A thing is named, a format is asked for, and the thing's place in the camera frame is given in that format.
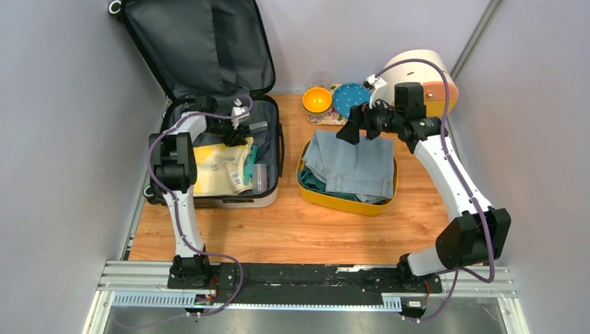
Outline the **beige sandal shoe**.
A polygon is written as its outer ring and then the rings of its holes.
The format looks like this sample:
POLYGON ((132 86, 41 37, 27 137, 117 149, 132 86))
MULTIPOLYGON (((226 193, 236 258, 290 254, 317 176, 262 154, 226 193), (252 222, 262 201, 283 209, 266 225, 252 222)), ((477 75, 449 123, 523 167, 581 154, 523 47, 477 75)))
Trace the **beige sandal shoe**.
POLYGON ((247 137, 245 145, 229 147, 219 143, 194 147, 198 176, 193 195, 236 196, 251 190, 252 182, 245 182, 244 167, 252 145, 253 138, 247 137))

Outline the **light blue denim jeans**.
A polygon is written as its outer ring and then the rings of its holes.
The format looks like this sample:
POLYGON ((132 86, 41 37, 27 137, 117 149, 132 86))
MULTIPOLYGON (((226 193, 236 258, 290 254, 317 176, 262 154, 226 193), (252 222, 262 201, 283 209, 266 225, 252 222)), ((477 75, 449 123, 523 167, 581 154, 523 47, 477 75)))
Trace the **light blue denim jeans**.
POLYGON ((302 161, 327 191, 393 197, 393 141, 362 138, 357 145, 336 138, 335 132, 318 129, 302 161))

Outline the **dark green garment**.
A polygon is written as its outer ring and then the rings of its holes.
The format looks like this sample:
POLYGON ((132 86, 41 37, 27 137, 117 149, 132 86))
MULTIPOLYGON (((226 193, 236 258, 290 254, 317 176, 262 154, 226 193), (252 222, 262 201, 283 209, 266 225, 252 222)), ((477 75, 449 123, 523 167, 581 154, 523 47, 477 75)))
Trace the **dark green garment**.
POLYGON ((304 168, 297 174, 298 183, 306 190, 319 193, 321 195, 339 198, 343 200, 350 200, 353 202, 362 202, 371 205, 382 205, 387 200, 392 200, 392 197, 373 196, 359 193, 343 193, 326 190, 326 183, 322 182, 315 174, 309 169, 304 168))

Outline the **black white space suitcase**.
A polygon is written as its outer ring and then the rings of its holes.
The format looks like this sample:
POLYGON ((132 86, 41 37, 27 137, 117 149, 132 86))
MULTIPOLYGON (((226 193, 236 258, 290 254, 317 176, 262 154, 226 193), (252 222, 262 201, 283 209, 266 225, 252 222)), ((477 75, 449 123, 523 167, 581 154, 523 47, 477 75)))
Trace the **black white space suitcase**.
MULTIPOLYGON (((269 92, 276 71, 259 6, 255 1, 111 1, 110 15, 123 23, 163 89, 169 106, 162 129, 199 108, 227 115, 232 100, 250 95, 254 105, 242 124, 267 121, 269 129, 249 134, 256 161, 267 165, 268 189, 236 196, 195 197, 198 207, 266 207, 278 196, 285 142, 276 101, 269 92)), ((220 143, 204 133, 196 147, 220 143)))

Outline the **yellow plastic basket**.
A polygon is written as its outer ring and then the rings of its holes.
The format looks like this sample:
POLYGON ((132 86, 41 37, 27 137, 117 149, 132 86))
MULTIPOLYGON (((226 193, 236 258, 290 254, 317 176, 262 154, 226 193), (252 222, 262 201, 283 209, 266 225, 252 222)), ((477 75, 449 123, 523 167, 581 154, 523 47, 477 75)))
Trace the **yellow plastic basket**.
POLYGON ((310 202, 315 205, 319 205, 322 207, 327 207, 330 209, 335 209, 342 212, 348 212, 352 214, 360 214, 365 216, 376 216, 379 215, 385 208, 390 206, 392 201, 394 201, 396 194, 397 194, 397 187, 398 187, 398 162, 394 158, 393 159, 394 165, 394 173, 392 176, 392 186, 393 186, 393 197, 388 198, 386 200, 382 200, 377 204, 370 204, 364 202, 356 202, 352 200, 345 200, 343 198, 338 198, 334 196, 328 196, 322 193, 317 193, 311 190, 305 189, 302 184, 297 181, 298 189, 301 198, 306 201, 310 202))

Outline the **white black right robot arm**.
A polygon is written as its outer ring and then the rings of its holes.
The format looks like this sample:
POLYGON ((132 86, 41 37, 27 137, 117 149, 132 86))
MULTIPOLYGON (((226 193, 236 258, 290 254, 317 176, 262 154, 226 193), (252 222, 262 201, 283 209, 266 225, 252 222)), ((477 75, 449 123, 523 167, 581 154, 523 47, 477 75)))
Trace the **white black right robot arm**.
POLYGON ((511 217, 506 209, 494 207, 469 178, 452 151, 443 120, 427 115, 422 84, 398 83, 393 91, 392 104, 377 99, 351 107, 337 138, 356 145, 362 130, 368 140, 381 133, 396 134, 426 168, 441 195, 449 225, 433 246, 405 254, 398 263, 398 285, 412 292, 426 276, 493 264, 502 254, 511 217))

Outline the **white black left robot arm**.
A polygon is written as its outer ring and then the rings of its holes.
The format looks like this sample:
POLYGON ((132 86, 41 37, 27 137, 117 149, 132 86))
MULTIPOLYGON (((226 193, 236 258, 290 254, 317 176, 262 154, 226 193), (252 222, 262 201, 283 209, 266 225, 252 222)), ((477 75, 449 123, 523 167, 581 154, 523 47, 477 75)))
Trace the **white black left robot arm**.
POLYGON ((254 102, 251 96, 234 98, 230 115, 217 114, 199 108, 186 111, 169 129, 150 137, 147 163, 152 189, 159 190, 172 218, 175 256, 170 266, 167 287, 170 289, 204 289, 211 286, 210 254, 198 229, 193 189, 198 168, 193 141, 213 130, 214 123, 229 125, 230 131, 250 115, 254 102))

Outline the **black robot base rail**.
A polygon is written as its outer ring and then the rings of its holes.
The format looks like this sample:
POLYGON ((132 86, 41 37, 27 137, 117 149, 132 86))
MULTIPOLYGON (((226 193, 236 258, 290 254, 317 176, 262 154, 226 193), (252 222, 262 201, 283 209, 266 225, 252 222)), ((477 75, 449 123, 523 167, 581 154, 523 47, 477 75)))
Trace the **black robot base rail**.
POLYGON ((430 295, 443 290, 434 274, 412 278, 397 267, 352 264, 221 263, 195 274, 171 268, 167 286, 201 289, 211 301, 231 306, 387 306, 394 311, 409 303, 391 304, 386 294, 417 294, 418 309, 424 310, 430 295))

